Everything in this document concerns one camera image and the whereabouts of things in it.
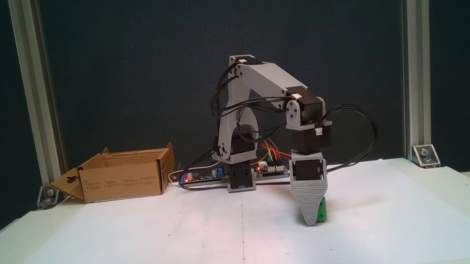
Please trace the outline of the grey wide tapered gripper finger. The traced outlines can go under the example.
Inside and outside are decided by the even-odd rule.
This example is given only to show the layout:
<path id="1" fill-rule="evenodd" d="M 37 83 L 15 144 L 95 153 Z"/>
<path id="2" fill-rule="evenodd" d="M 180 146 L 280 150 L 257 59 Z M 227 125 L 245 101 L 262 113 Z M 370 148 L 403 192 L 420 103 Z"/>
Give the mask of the grey wide tapered gripper finger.
<path id="1" fill-rule="evenodd" d="M 311 226 L 327 220 L 327 180 L 295 181 L 290 183 L 290 188 L 306 225 Z"/>

